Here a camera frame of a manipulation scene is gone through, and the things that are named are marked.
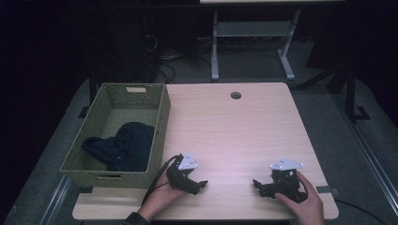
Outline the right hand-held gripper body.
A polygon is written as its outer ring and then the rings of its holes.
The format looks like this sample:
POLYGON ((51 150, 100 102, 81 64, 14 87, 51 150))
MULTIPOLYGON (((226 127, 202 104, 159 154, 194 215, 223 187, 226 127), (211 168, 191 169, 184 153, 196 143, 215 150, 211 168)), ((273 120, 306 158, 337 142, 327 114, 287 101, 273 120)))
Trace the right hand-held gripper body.
POLYGON ((298 169, 303 167, 303 163, 286 157, 281 157, 271 164, 271 178, 274 186, 271 197, 274 198, 276 193, 281 193, 295 203, 304 202, 308 195, 306 192, 299 190, 300 181, 297 176, 298 169))

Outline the grey tape strip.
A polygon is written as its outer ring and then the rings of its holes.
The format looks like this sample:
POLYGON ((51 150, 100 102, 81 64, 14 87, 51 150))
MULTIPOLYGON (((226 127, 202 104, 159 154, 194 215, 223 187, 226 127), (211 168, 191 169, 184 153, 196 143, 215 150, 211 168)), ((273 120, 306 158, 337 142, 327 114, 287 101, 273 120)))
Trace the grey tape strip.
POLYGON ((331 193, 332 195, 339 195, 340 192, 335 187, 330 186, 319 186, 315 187, 318 193, 331 193))

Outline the white metal desk frame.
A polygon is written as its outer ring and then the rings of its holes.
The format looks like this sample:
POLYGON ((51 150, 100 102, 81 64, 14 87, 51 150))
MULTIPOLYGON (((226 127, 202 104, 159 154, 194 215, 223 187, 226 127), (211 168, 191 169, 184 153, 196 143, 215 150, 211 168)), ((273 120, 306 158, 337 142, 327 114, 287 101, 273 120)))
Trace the white metal desk frame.
POLYGON ((210 57, 211 80, 220 78, 218 60, 219 38, 285 38, 284 46, 277 51, 288 81, 295 80, 287 54, 296 31, 300 11, 296 10, 290 21, 277 22, 220 22, 218 12, 213 14, 212 50, 210 57))

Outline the metal floor rail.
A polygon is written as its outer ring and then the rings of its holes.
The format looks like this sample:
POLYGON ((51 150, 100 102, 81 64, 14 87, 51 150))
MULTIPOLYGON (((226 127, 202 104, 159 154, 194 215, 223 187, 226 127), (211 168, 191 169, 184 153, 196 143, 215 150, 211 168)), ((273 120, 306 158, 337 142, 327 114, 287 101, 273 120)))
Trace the metal floor rail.
POLYGON ((339 113, 343 117, 345 123, 351 130, 355 140, 360 146, 361 153, 366 161, 369 169, 371 170, 376 182, 380 186, 385 198, 387 199, 392 211, 398 217, 398 189, 394 186, 380 161, 376 157, 371 145, 366 141, 363 133, 361 132, 357 121, 351 119, 345 111, 344 101, 341 97, 332 95, 333 102, 335 103, 339 113))
POLYGON ((71 185, 71 180, 65 175, 61 176, 60 181, 54 189, 50 202, 44 211, 39 225, 54 225, 64 200, 66 199, 71 185))

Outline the dark blue cloth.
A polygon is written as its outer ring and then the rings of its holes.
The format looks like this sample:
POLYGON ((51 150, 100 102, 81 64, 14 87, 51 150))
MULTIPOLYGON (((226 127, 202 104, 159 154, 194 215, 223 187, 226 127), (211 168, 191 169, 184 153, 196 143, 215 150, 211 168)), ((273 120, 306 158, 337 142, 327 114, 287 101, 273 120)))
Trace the dark blue cloth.
POLYGON ((86 138, 82 148, 111 172, 145 172, 155 129, 141 122, 124 124, 113 137, 86 138))

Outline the person's right hand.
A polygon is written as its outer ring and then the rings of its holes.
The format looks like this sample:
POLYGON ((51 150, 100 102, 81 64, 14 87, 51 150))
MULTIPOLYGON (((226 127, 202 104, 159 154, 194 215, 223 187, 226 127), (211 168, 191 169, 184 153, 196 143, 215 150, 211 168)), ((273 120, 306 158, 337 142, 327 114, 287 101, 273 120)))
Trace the person's right hand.
POLYGON ((305 187, 307 199, 297 203, 281 193, 276 193, 275 198, 284 203, 296 216, 300 225, 325 225, 324 205, 311 182, 301 173, 297 172, 299 181, 305 187))

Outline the black metal stand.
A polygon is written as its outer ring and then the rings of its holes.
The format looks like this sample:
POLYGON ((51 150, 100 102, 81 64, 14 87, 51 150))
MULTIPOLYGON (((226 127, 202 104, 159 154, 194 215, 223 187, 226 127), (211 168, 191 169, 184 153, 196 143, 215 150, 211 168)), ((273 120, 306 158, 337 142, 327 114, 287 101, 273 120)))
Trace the black metal stand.
POLYGON ((356 123, 358 120, 369 120, 370 116, 362 106, 355 105, 356 74, 353 67, 345 62, 332 66, 306 82, 291 87, 291 90, 304 90, 321 80, 331 76, 327 90, 331 94, 338 94, 345 88, 344 111, 348 119, 356 123))

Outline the green woven basket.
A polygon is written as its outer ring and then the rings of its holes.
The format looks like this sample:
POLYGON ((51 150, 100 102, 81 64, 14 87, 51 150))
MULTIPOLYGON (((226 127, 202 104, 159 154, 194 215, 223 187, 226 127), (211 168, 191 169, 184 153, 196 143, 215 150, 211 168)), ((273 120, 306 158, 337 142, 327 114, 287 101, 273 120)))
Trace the green woven basket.
POLYGON ((168 90, 162 83, 103 84, 60 172, 82 187, 149 188, 161 168, 170 107, 168 90), (128 122, 141 122, 154 128, 145 171, 112 172, 82 148, 85 139, 113 137, 128 122))

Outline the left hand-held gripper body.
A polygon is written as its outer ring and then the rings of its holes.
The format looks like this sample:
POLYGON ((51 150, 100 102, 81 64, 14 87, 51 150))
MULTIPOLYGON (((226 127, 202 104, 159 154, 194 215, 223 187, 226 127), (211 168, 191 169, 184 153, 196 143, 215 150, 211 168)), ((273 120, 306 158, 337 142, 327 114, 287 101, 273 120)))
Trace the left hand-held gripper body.
POLYGON ((188 175, 198 167, 191 152, 178 155, 166 172, 169 184, 174 189, 188 190, 191 187, 188 175))

